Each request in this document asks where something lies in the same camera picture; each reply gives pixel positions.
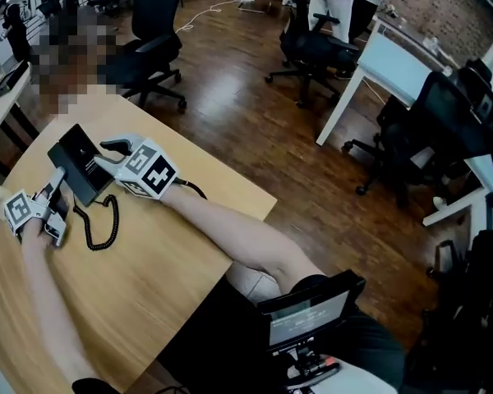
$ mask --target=white desk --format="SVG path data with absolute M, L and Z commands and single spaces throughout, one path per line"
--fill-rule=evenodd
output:
M 338 105 L 330 114 L 316 143 L 322 145 L 325 142 L 364 78 L 367 77 L 377 83 L 410 107 L 417 100 L 430 72 L 429 67 L 416 57 L 385 36 L 378 34 L 377 27 L 375 27 L 352 79 Z M 482 183 L 482 187 L 424 218 L 425 226 L 447 218 L 464 208 L 472 207 L 472 213 L 474 213 L 472 232 L 478 233 L 486 227 L 486 196 L 493 192 L 493 161 L 490 155 L 486 155 L 467 159 L 465 162 Z
M 11 141 L 18 146 L 18 148 L 25 152 L 27 150 L 27 144 L 15 133 L 12 128 L 5 122 L 7 114 L 11 113 L 15 120 L 24 128 L 26 133 L 34 140 L 38 137 L 39 132 L 33 127 L 29 120 L 25 117 L 24 113 L 16 104 L 17 99 L 20 97 L 22 91 L 30 83 L 30 68 L 28 68 L 21 78 L 16 82 L 13 89 L 0 98 L 0 129 L 11 139 Z M 0 162 L 0 173 L 6 176 L 9 173 L 9 169 Z

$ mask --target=white cable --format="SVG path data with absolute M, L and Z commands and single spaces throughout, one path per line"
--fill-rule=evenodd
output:
M 194 25 L 192 25 L 192 22 L 197 19 L 199 16 L 201 15 L 204 15 L 205 13 L 208 13 L 209 11 L 215 11 L 216 13 L 220 13 L 221 12 L 221 9 L 214 9 L 214 7 L 217 7 L 217 6 L 221 6 L 223 4 L 229 4 L 229 3 L 234 3 L 234 2 L 239 2 L 240 0 L 227 0 L 226 2 L 222 2 L 222 3 L 218 3 L 218 4 L 214 4 L 213 6 L 210 7 L 210 9 L 208 10 L 205 10 L 205 11 L 202 11 L 201 13 L 197 13 L 192 19 L 191 21 L 189 21 L 186 25 L 182 26 L 181 28 L 179 28 L 178 30 L 175 31 L 175 33 L 179 32 L 180 30 L 190 30 L 194 27 Z
M 371 90 L 371 92 L 376 95 L 376 97 L 385 105 L 385 101 L 376 93 L 374 89 L 371 88 L 371 85 L 367 83 L 367 80 L 363 79 L 363 82 L 367 85 L 367 87 Z

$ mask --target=black box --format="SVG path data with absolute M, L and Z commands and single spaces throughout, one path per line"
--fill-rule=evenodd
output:
M 48 151 L 53 165 L 66 170 L 64 180 L 86 207 L 113 181 L 113 177 L 94 162 L 93 157 L 99 154 L 78 124 Z

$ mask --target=tabletop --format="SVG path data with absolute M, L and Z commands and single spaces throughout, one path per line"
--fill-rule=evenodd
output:
M 0 125 L 6 119 L 7 114 L 11 110 L 12 106 L 15 104 L 16 100 L 19 98 L 24 88 L 30 82 L 30 77 L 30 68 L 28 68 L 26 71 L 24 71 L 24 74 L 21 76 L 21 78 L 15 83 L 13 89 L 11 89 L 0 98 Z
M 412 105 L 418 98 L 431 69 L 408 51 L 381 34 L 369 40 L 358 66 Z
M 79 97 L 54 119 L 6 179 L 11 192 L 39 190 L 54 167 L 47 152 L 76 123 L 96 143 L 137 133 L 158 143 L 210 200 L 264 220 L 275 198 L 202 149 L 115 95 Z M 208 238 L 159 202 L 139 199 L 112 184 L 101 196 L 117 197 L 120 228 L 114 245 L 89 251 L 84 223 L 68 214 L 67 239 L 49 257 L 53 275 L 101 378 L 120 392 L 145 371 L 223 276 L 231 260 Z M 112 209 L 94 204 L 94 242 L 105 241 Z M 21 249 L 0 222 L 0 369 L 13 390 L 69 393 L 47 355 L 25 283 Z

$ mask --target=black sleeve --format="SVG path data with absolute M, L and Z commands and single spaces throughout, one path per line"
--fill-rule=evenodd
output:
M 315 285 L 319 285 L 320 283 L 323 283 L 325 280 L 328 279 L 329 278 L 324 274 L 312 274 L 311 276 L 307 276 L 296 283 L 296 286 L 293 287 L 290 293 L 304 291 L 305 289 L 308 289 L 309 287 L 313 287 Z
M 109 384 L 95 378 L 79 379 L 71 388 L 75 394 L 119 394 Z

